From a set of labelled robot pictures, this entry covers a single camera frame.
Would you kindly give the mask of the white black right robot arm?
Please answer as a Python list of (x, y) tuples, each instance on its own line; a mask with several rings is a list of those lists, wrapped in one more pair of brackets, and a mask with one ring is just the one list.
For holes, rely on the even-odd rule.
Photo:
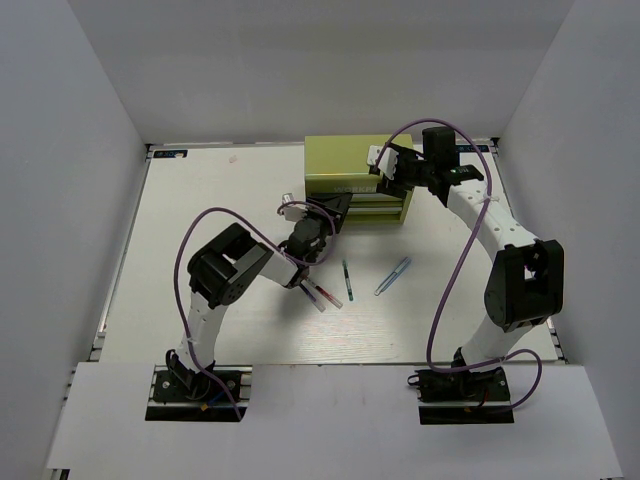
[(520, 353), (516, 344), (563, 306), (563, 247), (539, 239), (494, 198), (487, 164), (462, 164), (458, 134), (438, 123), (423, 131), (422, 151), (388, 139), (370, 147), (367, 157), (370, 173), (380, 178), (378, 192), (403, 198), (417, 187), (427, 188), (471, 231), (459, 259), (464, 261), (478, 242), (492, 262), (485, 316), (474, 334), (450, 366), (431, 364), (414, 376), (426, 402), (491, 399), (502, 363)]

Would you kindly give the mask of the green top drawer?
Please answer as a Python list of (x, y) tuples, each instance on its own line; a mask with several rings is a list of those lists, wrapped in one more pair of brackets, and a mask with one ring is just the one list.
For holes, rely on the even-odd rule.
[(374, 207), (382, 207), (383, 205), (391, 207), (402, 207), (404, 201), (400, 198), (392, 197), (380, 193), (352, 193), (352, 192), (333, 192), (333, 193), (309, 193), (307, 198), (313, 199), (332, 199), (343, 198), (348, 199), (353, 205), (369, 205)]

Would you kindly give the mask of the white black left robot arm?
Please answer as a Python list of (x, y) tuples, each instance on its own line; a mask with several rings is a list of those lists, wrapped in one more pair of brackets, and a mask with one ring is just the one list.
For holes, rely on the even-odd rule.
[[(246, 218), (233, 210), (212, 207), (188, 228), (174, 264), (173, 287), (184, 334), (178, 348), (166, 354), (166, 365), (177, 387), (199, 400), (225, 386), (213, 378), (215, 343), (228, 307), (241, 298), (261, 276), (286, 289), (301, 287), (312, 267), (331, 255), (353, 195), (312, 194), (304, 201), (285, 196), (277, 214), (294, 224), (289, 237), (275, 244)], [(236, 219), (196, 251), (187, 264), (190, 306), (181, 302), (179, 273), (186, 245), (205, 216), (224, 213)]]

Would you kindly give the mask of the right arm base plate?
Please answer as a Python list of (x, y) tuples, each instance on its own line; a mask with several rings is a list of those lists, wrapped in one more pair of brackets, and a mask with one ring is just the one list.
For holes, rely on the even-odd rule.
[(421, 425), (513, 424), (504, 369), (444, 374), (416, 370), (407, 378), (418, 396)]

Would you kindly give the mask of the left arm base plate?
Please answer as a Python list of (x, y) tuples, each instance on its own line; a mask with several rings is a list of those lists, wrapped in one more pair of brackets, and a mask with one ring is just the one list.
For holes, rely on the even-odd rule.
[(249, 406), (252, 368), (215, 368), (236, 402), (240, 416), (223, 389), (209, 377), (191, 393), (167, 367), (156, 366), (152, 376), (145, 420), (149, 422), (237, 423)]

